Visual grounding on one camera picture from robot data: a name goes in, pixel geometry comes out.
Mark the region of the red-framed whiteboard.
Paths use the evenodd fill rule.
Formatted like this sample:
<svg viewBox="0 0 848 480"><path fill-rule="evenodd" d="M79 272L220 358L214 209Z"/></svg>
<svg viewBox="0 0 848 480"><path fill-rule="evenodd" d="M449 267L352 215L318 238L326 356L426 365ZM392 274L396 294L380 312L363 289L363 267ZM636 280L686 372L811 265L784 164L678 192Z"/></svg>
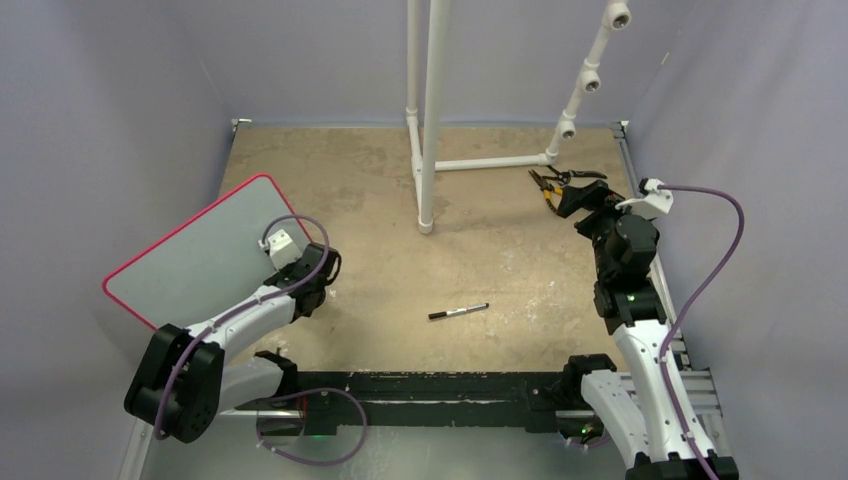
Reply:
<svg viewBox="0 0 848 480"><path fill-rule="evenodd" d="M246 299L274 268L259 242L272 220L304 247L304 225L274 179L257 174L105 277L103 292L149 328L187 327Z"/></svg>

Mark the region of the black whiteboard marker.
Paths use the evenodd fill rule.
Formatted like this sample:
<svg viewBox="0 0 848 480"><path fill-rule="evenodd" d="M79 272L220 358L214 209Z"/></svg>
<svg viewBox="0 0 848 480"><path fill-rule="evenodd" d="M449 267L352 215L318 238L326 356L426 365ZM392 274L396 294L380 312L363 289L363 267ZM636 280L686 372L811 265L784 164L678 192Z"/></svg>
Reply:
<svg viewBox="0 0 848 480"><path fill-rule="evenodd" d="M467 307L460 307L460 308L451 309L451 310L433 312L433 313L430 313L428 315L428 320L429 321L435 321L435 320L441 320L441 319L445 319L445 318L462 316L462 315L466 315L466 314L469 314L469 313L486 310L486 309L489 308L489 306L490 306L490 304L488 302L486 302L486 303L471 305L471 306L467 306Z"/></svg>

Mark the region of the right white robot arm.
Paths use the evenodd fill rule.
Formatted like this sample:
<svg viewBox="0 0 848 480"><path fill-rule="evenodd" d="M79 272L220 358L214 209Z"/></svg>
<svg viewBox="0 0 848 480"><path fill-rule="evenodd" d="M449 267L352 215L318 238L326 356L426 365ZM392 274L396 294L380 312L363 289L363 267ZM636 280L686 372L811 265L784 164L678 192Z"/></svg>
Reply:
<svg viewBox="0 0 848 480"><path fill-rule="evenodd" d="M650 279L660 232L684 185L645 178L641 197L626 199L606 182L566 186L555 212L587 216L574 227L592 243L594 303L623 355L635 392L628 393L604 355L572 357L561 381L564 399L589 405L617 447L628 479L737 479L735 460L722 455L699 421L671 350L685 314L669 319Z"/></svg>

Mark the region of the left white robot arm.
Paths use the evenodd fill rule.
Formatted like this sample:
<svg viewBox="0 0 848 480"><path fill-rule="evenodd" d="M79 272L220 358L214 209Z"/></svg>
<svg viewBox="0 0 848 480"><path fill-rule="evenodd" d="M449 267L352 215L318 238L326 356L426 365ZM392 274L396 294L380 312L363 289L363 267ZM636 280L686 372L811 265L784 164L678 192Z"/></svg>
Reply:
<svg viewBox="0 0 848 480"><path fill-rule="evenodd" d="M336 249L312 242L231 310L189 327L157 328L125 395L125 412L165 438L191 443L223 410L258 399L275 409L292 405L293 361L269 351L241 366L231 361L271 331L311 316L341 266Z"/></svg>

